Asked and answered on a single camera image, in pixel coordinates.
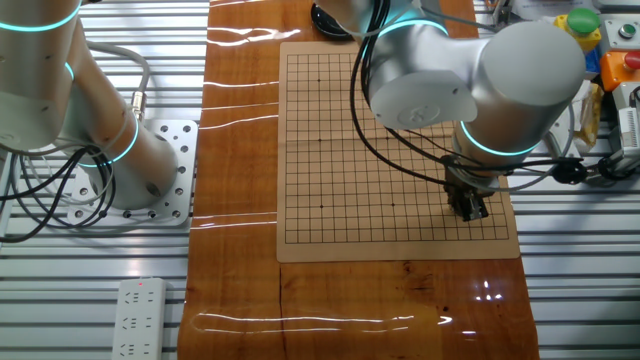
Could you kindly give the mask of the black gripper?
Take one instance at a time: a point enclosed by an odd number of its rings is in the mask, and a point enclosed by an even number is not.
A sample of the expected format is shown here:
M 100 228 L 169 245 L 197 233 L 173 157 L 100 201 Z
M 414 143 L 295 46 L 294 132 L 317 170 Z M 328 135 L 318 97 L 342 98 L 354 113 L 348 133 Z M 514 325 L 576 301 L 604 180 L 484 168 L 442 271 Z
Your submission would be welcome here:
M 468 218 L 469 221 L 489 216 L 483 199 L 494 194 L 489 187 L 499 186 L 497 176 L 482 176 L 446 165 L 445 181 L 448 204 L 457 216 Z

